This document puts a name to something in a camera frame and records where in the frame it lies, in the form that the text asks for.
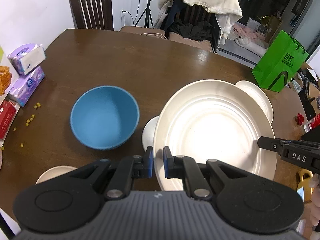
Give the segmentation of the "person's right hand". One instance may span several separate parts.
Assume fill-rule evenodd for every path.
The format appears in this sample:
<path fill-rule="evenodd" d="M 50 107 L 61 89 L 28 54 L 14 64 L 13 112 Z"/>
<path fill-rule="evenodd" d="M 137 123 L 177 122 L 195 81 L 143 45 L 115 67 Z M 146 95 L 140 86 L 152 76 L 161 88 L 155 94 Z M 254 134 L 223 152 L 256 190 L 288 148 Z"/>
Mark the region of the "person's right hand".
<path fill-rule="evenodd" d="M 314 174 L 310 180 L 310 187 L 313 189 L 311 202 L 305 205 L 305 231 L 304 236 L 309 239 L 319 239 L 319 232 L 313 231 L 314 226 L 319 225 L 320 219 L 320 194 L 319 175 Z"/>

